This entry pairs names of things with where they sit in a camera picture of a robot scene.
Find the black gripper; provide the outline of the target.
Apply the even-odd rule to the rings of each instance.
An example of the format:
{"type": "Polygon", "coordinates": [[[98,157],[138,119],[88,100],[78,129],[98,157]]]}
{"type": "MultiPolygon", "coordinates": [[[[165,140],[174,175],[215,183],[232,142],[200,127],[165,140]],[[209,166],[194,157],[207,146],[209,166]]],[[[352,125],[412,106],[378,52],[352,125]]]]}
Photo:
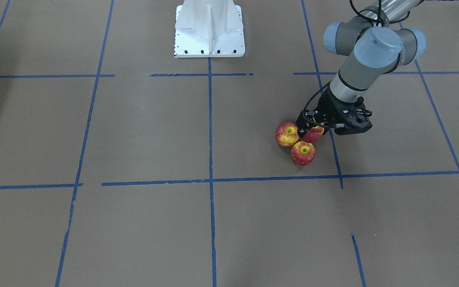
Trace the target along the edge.
{"type": "Polygon", "coordinates": [[[346,103],[331,92],[323,92],[315,109],[309,110],[305,106],[299,113],[296,120],[298,136],[303,138],[316,126],[323,127],[325,132],[333,129],[339,136],[364,133],[372,128],[370,116],[372,112],[366,109],[362,96],[353,103],[346,103]]]}

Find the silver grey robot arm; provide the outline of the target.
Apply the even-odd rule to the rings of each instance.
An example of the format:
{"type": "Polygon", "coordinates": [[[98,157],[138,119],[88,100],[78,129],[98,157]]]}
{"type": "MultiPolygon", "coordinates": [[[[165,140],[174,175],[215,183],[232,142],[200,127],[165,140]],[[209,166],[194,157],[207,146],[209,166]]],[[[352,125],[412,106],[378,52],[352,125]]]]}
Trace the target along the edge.
{"type": "Polygon", "coordinates": [[[420,0],[378,0],[373,6],[355,10],[347,22],[334,22],[324,33],[327,51],[346,56],[333,79],[316,96],[316,108],[299,114],[298,135],[315,127],[334,130],[339,136],[364,133],[372,128],[372,112],[363,95],[386,73],[414,62],[426,50],[426,37],[418,29],[390,29],[406,20],[420,0]]]}

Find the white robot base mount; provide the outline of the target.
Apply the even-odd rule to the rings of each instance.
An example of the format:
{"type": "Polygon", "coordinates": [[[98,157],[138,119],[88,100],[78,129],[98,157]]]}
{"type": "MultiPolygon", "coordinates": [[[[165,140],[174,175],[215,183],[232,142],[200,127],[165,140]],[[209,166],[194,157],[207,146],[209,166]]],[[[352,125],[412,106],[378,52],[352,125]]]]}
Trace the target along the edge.
{"type": "Polygon", "coordinates": [[[174,56],[243,57],[242,9],[233,0],[185,0],[175,10],[174,56]]]}

